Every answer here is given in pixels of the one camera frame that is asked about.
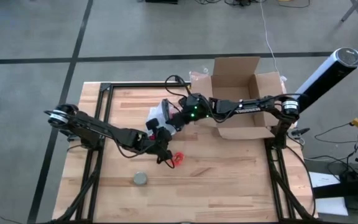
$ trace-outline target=wooden table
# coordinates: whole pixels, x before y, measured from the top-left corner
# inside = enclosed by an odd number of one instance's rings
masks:
[[[100,83],[83,86],[78,106],[90,116],[94,115],[99,86]],[[149,108],[157,106],[163,98],[171,102],[178,99],[163,88],[115,89],[110,123],[145,130]],[[295,142],[288,141],[288,145],[302,157]],[[164,163],[156,164],[156,157],[151,155],[126,159],[115,143],[107,140],[94,222],[277,221],[262,139],[225,140],[214,128],[189,124],[174,135],[169,149],[185,155],[183,163],[175,169]],[[313,202],[305,169],[289,150],[283,154],[290,188],[311,212]],[[53,218],[62,215],[79,192],[85,158],[86,150],[80,147],[67,154]],[[132,183],[134,174],[139,171],[148,176],[146,186]],[[89,196],[90,191],[85,208],[88,208]]]

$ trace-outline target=gray floor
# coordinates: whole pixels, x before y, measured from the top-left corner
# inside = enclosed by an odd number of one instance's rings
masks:
[[[71,57],[86,0],[0,0],[0,58]],[[305,9],[263,3],[270,45],[274,52],[329,52],[338,47],[358,50],[358,15],[343,24],[348,0],[311,0]],[[177,6],[135,0],[94,0],[80,57],[267,53],[260,6],[230,7],[223,2],[199,5],[180,0]],[[325,57],[278,58],[278,69],[295,91]],[[58,102],[68,63],[0,65],[0,216],[27,221],[50,127],[43,110]],[[171,74],[188,79],[191,70],[212,71],[213,60],[78,63],[67,102],[76,103],[87,81],[164,80]],[[263,58],[258,72],[274,70]],[[313,136],[358,116],[358,70],[307,109],[300,127],[305,157],[345,156],[351,144],[318,142]],[[347,128],[326,139],[355,139]],[[50,220],[67,147],[59,136],[37,221]],[[322,215],[325,220],[358,223],[358,218]]]

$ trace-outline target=open cardboard box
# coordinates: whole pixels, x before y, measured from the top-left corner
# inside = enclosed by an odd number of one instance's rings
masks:
[[[216,58],[211,77],[191,81],[191,91],[220,100],[249,100],[283,93],[278,72],[255,74],[259,57]],[[238,114],[223,123],[212,118],[196,122],[200,126],[217,127],[224,139],[272,138],[270,127],[278,120],[266,112]]]

